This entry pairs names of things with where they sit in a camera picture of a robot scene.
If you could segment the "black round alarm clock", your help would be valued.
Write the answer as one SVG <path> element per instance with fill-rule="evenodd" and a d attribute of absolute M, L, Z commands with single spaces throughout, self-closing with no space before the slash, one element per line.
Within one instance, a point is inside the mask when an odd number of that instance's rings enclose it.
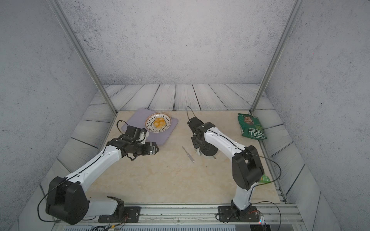
<path fill-rule="evenodd" d="M 205 144 L 199 148 L 200 152 L 207 157 L 213 157 L 217 154 L 218 149 L 212 144 Z"/>

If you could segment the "green packet behind right arm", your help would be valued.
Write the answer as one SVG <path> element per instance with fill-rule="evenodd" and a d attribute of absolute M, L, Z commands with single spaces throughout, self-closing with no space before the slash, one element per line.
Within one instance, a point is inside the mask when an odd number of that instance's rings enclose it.
<path fill-rule="evenodd" d="M 264 174 L 264 175 L 262 175 L 259 183 L 260 184 L 271 183 L 271 180 L 270 180 L 270 178 L 266 174 Z"/>

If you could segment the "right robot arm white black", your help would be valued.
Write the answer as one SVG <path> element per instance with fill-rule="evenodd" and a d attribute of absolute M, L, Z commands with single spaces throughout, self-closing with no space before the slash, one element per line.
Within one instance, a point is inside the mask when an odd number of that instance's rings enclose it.
<path fill-rule="evenodd" d="M 188 126 L 193 134 L 193 146 L 200 156 L 213 157 L 220 151 L 231 160 L 232 177 L 237 185 L 231 207 L 239 213 L 247 212 L 253 190 L 265 174 L 257 149 L 232 140 L 211 122 L 188 121 Z"/>

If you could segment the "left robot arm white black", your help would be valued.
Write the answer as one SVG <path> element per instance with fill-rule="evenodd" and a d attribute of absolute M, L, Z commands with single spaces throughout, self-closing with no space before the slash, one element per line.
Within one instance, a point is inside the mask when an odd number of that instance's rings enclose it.
<path fill-rule="evenodd" d="M 114 196 L 89 199 L 86 192 L 101 174 L 122 158 L 134 160 L 139 156 L 155 155 L 159 150 L 155 142 L 132 141 L 124 135 L 113 138 L 103 151 L 85 165 L 64 178 L 55 177 L 49 183 L 45 196 L 46 214 L 70 225 L 90 217 L 99 217 L 100 222 L 125 221 L 127 215 L 123 200 Z"/>

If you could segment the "small screwdriver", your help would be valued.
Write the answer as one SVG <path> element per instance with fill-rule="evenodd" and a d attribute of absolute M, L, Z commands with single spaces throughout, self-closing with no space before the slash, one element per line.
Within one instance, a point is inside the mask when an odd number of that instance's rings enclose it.
<path fill-rule="evenodd" d="M 186 148 L 185 147 L 182 147 L 183 148 L 183 150 L 185 151 L 185 153 L 186 153 L 186 155 L 188 156 L 188 158 L 190 159 L 190 161 L 192 162 L 192 163 L 195 163 L 195 160 L 194 160 L 194 158 L 191 156 L 191 154 L 186 150 Z"/>

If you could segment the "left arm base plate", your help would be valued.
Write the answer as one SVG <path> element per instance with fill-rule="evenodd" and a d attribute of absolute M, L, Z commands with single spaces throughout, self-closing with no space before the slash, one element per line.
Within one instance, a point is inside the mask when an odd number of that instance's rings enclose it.
<path fill-rule="evenodd" d="M 102 215 L 99 223 L 137 223 L 140 217 L 141 207 L 118 207 L 112 215 Z"/>

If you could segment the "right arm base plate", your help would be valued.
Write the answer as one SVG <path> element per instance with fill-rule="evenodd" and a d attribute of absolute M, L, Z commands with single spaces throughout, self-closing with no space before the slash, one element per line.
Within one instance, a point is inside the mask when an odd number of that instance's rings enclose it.
<path fill-rule="evenodd" d="M 237 207 L 232 206 L 219 206 L 215 218 L 222 223 L 261 222 L 260 213 L 255 206 L 250 206 L 245 210 L 239 210 Z"/>

